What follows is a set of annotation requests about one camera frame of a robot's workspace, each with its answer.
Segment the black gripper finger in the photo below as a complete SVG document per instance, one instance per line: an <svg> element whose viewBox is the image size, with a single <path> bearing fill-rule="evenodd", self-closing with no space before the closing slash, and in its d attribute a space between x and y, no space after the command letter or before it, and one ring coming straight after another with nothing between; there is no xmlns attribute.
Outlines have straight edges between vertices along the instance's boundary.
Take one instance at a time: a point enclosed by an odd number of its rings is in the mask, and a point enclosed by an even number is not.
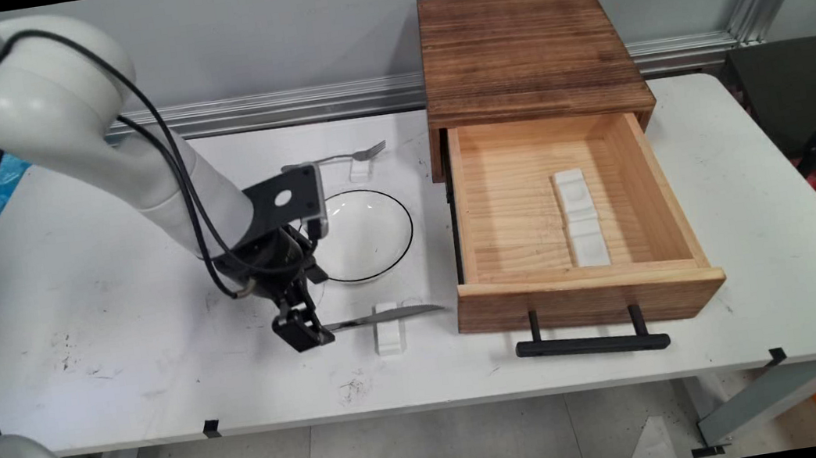
<svg viewBox="0 0 816 458"><path fill-rule="evenodd" d="M320 321L306 282L290 284L277 294L274 304L279 314L272 330L297 352L305 352L322 345Z"/></svg>
<svg viewBox="0 0 816 458"><path fill-rule="evenodd" d="M314 338L317 340L317 344L320 347L323 347L334 342L335 336L332 332L330 332L330 329L327 329L327 326L324 326L322 321L320 321L319 317L316 315L315 305L312 303L306 304L305 311L311 332L313 332Z"/></svg>

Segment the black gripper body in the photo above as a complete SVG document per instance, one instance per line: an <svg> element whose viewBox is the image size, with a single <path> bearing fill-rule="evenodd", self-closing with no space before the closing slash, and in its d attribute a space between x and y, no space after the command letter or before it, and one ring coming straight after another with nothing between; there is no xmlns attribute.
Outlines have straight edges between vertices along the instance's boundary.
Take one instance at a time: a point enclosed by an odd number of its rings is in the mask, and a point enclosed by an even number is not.
<svg viewBox="0 0 816 458"><path fill-rule="evenodd" d="M213 265L216 272L238 286L235 298L255 295L279 303L286 296L295 295L297 281L320 284L328 280L314 256L317 244L286 224L215 257Z"/></svg>

